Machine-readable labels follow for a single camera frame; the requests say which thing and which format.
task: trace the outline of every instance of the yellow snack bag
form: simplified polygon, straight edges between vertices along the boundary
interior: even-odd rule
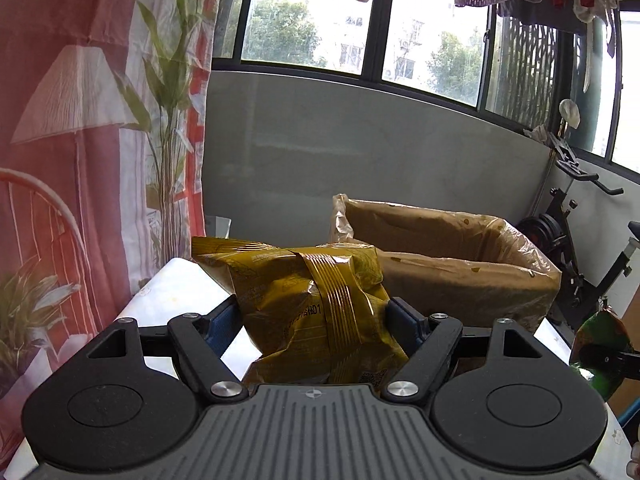
[[[262,356],[242,382],[371,383],[406,362],[384,326],[388,295],[373,246],[331,244],[279,249],[195,237],[191,255],[235,293]]]

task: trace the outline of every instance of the white table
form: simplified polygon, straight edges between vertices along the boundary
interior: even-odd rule
[[[119,317],[134,317],[139,326],[163,325],[185,312],[207,314],[227,297],[228,294],[197,264],[174,258],[133,297]],[[546,319],[535,336],[562,361],[569,361],[569,347]],[[258,357],[260,352],[243,328],[222,356],[222,361],[242,378],[249,364]],[[150,368],[175,377],[170,358],[145,357],[145,361]],[[625,467],[631,446],[608,406],[607,411],[606,433],[591,466],[606,480],[628,480]],[[23,441],[4,476],[6,480],[20,480],[36,465],[29,445]]]

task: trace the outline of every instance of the bike seat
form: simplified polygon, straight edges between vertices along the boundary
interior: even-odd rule
[[[640,222],[629,222],[629,230],[636,240],[640,240]]]

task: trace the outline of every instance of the tree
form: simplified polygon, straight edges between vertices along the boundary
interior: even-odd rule
[[[240,3],[234,0],[223,43],[223,52],[233,52]],[[247,23],[242,57],[278,63],[324,67],[326,60],[314,59],[320,43],[318,28],[305,2],[259,0]]]
[[[431,53],[427,67],[431,87],[437,93],[475,105],[482,70],[482,36],[476,28],[463,45],[451,32],[443,31],[440,48]]]

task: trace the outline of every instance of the printed curtain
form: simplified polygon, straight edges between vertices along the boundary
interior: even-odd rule
[[[218,0],[0,0],[0,478],[27,396],[204,234]]]

